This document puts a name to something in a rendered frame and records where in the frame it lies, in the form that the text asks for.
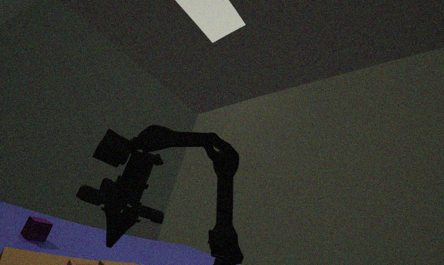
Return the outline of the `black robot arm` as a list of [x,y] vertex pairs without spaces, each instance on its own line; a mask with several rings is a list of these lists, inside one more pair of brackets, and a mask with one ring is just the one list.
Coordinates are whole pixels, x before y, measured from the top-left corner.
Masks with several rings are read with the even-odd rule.
[[[124,165],[124,171],[142,176],[148,180],[153,165],[163,165],[160,154],[149,152],[170,147],[203,147],[213,161],[217,175],[216,225],[209,230],[208,244],[213,265],[241,264],[243,254],[238,246],[238,234],[233,226],[233,185],[234,175],[239,167],[239,154],[216,133],[177,132],[158,125],[151,125],[137,137],[127,140],[108,129],[97,146],[93,157],[114,167]],[[214,147],[220,151],[215,151]],[[137,150],[141,149],[143,152]]]

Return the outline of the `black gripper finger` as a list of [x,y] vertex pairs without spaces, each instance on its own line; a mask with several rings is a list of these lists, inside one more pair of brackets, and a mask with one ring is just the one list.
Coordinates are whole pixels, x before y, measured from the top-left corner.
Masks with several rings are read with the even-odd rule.
[[106,246],[110,247],[119,228],[123,215],[110,212],[104,207],[101,207],[101,210],[103,210],[106,215]]
[[120,222],[119,228],[115,234],[114,240],[110,245],[110,248],[119,240],[119,238],[121,236],[123,236],[123,234],[132,227],[132,225],[134,225],[136,222],[140,222],[139,219],[134,219],[131,218],[127,215],[124,215],[120,212],[121,215],[123,215],[122,220]]

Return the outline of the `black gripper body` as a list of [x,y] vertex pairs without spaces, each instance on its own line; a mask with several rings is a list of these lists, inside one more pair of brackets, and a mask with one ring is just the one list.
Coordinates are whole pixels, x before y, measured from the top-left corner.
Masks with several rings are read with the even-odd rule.
[[[110,212],[127,215],[131,218],[138,217],[150,219],[151,222],[162,224],[164,213],[154,208],[146,207],[140,202],[144,189],[148,189],[147,179],[124,171],[119,176],[119,184],[117,185],[114,196],[106,196],[106,192],[93,188],[89,185],[82,185],[76,195],[80,200],[94,205],[104,204],[104,208]],[[122,204],[117,203],[122,201]],[[127,204],[130,204],[129,207]]]

